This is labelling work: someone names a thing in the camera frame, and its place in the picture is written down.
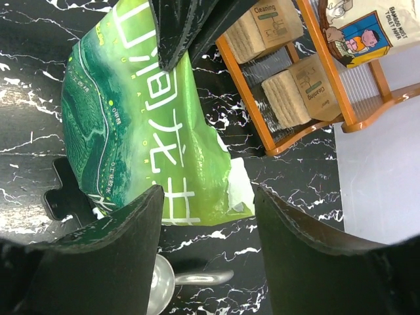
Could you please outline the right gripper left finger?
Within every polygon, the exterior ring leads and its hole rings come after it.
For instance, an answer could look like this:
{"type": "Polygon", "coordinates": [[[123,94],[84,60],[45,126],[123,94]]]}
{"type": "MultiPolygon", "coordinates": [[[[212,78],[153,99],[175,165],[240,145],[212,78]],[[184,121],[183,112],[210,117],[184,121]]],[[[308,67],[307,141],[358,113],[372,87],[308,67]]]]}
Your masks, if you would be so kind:
{"type": "Polygon", "coordinates": [[[2,314],[145,314],[163,188],[52,243],[1,240],[2,314]]]}

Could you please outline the grey metal scoop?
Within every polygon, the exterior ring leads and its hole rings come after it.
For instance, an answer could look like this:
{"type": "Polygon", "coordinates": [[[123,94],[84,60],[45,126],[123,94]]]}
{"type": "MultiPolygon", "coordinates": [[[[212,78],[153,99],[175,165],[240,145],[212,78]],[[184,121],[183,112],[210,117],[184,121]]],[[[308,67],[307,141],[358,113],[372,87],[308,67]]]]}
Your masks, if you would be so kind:
{"type": "Polygon", "coordinates": [[[225,284],[233,276],[233,270],[175,274],[171,263],[157,254],[146,314],[161,314],[171,302],[177,285],[214,286],[225,284]]]}

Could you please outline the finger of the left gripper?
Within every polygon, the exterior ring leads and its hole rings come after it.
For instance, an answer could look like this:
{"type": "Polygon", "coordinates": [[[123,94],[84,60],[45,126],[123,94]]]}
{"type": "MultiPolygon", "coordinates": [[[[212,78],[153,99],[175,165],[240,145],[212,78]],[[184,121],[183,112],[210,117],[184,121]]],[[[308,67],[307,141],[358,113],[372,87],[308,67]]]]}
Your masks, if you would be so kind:
{"type": "Polygon", "coordinates": [[[257,0],[217,1],[188,49],[191,64],[195,66],[215,41],[256,3],[257,0]]]}
{"type": "Polygon", "coordinates": [[[152,0],[149,4],[162,70],[170,72],[185,53],[197,56],[215,42],[222,14],[220,1],[152,0]]]}

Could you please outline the green litter bag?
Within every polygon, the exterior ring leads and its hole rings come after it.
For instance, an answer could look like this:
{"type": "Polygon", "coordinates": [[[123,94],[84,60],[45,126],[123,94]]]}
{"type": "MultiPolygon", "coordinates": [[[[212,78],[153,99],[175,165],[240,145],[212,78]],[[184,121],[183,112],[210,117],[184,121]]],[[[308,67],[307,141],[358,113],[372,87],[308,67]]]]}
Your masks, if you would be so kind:
{"type": "Polygon", "coordinates": [[[147,1],[119,1],[77,44],[62,86],[66,155],[103,215],[152,185],[165,225],[215,226],[251,217],[243,159],[208,126],[188,56],[159,67],[147,1]]]}

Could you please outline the black bag clip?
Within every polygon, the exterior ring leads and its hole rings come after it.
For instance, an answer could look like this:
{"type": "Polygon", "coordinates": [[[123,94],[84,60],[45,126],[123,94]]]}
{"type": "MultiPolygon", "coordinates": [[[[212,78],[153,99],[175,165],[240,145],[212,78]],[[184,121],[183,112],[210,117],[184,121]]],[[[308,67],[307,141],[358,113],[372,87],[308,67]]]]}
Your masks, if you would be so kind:
{"type": "Polygon", "coordinates": [[[43,205],[47,216],[56,221],[64,220],[71,215],[80,226],[96,220],[91,202],[79,189],[76,177],[66,157],[52,162],[52,168],[59,181],[59,187],[48,190],[43,195],[43,205]]]}

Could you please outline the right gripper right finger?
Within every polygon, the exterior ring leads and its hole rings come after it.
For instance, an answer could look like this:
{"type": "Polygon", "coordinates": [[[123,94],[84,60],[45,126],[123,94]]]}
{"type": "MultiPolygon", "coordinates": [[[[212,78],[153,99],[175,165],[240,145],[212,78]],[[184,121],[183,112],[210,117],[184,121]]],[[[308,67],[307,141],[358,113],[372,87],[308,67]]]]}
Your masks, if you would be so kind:
{"type": "Polygon", "coordinates": [[[258,188],[255,215],[274,314],[418,314],[419,237],[352,236],[258,188]]]}

